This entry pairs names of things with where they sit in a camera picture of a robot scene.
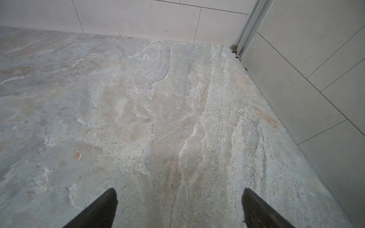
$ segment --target marble floor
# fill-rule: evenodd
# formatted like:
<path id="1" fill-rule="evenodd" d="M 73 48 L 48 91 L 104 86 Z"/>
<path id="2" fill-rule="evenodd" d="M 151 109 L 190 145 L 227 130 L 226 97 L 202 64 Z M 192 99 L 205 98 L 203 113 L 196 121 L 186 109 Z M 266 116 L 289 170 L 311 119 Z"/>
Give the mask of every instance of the marble floor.
<path id="1" fill-rule="evenodd" d="M 226 46 L 0 28 L 0 224 L 244 227 L 248 186 L 296 227 L 351 227 Z"/>

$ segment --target wall tile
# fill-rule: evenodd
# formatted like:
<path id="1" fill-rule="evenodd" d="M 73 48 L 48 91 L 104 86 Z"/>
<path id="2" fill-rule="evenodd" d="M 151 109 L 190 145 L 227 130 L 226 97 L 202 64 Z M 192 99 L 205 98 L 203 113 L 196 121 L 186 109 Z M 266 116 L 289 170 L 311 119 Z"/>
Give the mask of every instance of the wall tile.
<path id="1" fill-rule="evenodd" d="M 193 42 L 200 7 L 152 0 L 74 0 L 85 33 Z"/>
<path id="2" fill-rule="evenodd" d="M 180 0 L 167 0 L 167 2 L 171 2 L 171 3 L 180 3 Z"/>
<path id="3" fill-rule="evenodd" d="M 348 120 L 299 145 L 355 227 L 365 224 L 365 136 Z"/>
<path id="4" fill-rule="evenodd" d="M 246 14 L 250 12 L 253 2 L 254 0 L 180 0 L 180 3 L 182 4 L 196 5 Z"/>
<path id="5" fill-rule="evenodd" d="M 308 77 L 363 25 L 364 0 L 280 0 L 258 32 Z"/>
<path id="6" fill-rule="evenodd" d="M 297 143 L 346 119 L 259 34 L 242 64 Z"/>
<path id="7" fill-rule="evenodd" d="M 1 0 L 0 26 L 82 33 L 71 0 Z"/>
<path id="8" fill-rule="evenodd" d="M 233 45 L 246 17 L 242 13 L 202 8 L 195 43 Z"/>
<path id="9" fill-rule="evenodd" d="M 308 80 L 322 91 L 365 58 L 365 27 L 320 66 Z"/>
<path id="10" fill-rule="evenodd" d="M 365 132 L 365 60 L 323 90 L 351 122 Z"/>

